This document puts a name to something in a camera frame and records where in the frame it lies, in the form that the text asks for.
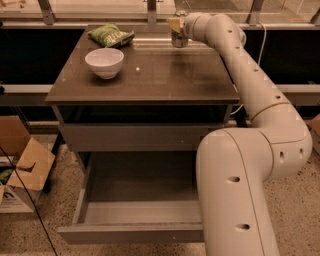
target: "glass panel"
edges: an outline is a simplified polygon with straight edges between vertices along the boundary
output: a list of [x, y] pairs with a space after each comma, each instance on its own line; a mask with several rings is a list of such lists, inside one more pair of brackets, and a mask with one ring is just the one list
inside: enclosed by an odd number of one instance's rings
[[41, 10], [37, 0], [0, 0], [0, 13], [12, 13], [13, 17], [29, 17], [30, 14], [41, 13]]
[[298, 17], [310, 21], [320, 8], [320, 0], [287, 0], [286, 6]]
[[253, 0], [175, 0], [177, 9], [188, 12], [249, 13]]
[[[146, 17], [147, 0], [50, 0], [57, 17], [80, 14], [82, 18], [139, 18]], [[158, 15], [175, 13], [174, 0], [157, 0]]]

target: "drawer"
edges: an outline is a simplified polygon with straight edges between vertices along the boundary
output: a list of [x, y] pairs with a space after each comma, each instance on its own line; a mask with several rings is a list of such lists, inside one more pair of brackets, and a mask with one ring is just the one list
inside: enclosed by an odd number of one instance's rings
[[70, 244], [203, 242], [195, 152], [91, 153]]
[[75, 152], [196, 150], [204, 136], [222, 126], [223, 124], [63, 124], [60, 131], [69, 149]]

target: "countertop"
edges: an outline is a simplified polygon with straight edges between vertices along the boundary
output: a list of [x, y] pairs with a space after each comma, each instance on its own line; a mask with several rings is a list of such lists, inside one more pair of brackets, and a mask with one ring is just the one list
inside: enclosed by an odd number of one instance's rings
[[88, 70], [85, 56], [100, 46], [88, 38], [89, 26], [46, 98], [49, 105], [88, 104], [235, 104], [239, 97], [219, 54], [201, 43], [183, 49], [170, 33], [150, 38], [136, 33], [119, 48], [125, 55], [118, 75], [104, 80]]

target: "speckled floor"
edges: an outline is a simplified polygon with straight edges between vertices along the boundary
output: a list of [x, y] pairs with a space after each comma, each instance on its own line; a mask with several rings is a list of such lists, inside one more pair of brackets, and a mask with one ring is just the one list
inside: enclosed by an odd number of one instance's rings
[[[46, 144], [54, 137], [38, 135]], [[66, 145], [61, 145], [39, 212], [59, 255], [204, 256], [204, 244], [68, 245], [56, 233], [70, 225], [83, 173]], [[282, 256], [320, 255], [320, 156], [313, 152], [295, 176], [265, 184], [266, 197]], [[0, 255], [54, 255], [33, 213], [0, 214]]]

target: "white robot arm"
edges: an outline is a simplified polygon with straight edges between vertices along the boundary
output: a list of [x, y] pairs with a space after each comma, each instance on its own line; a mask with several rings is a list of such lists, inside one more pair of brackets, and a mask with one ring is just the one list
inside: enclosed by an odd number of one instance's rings
[[191, 13], [180, 23], [179, 36], [201, 41], [220, 54], [252, 123], [252, 128], [214, 131], [198, 148], [197, 185], [207, 255], [280, 255], [263, 182], [294, 174], [306, 163], [312, 151], [309, 130], [246, 52], [245, 33], [231, 18]]

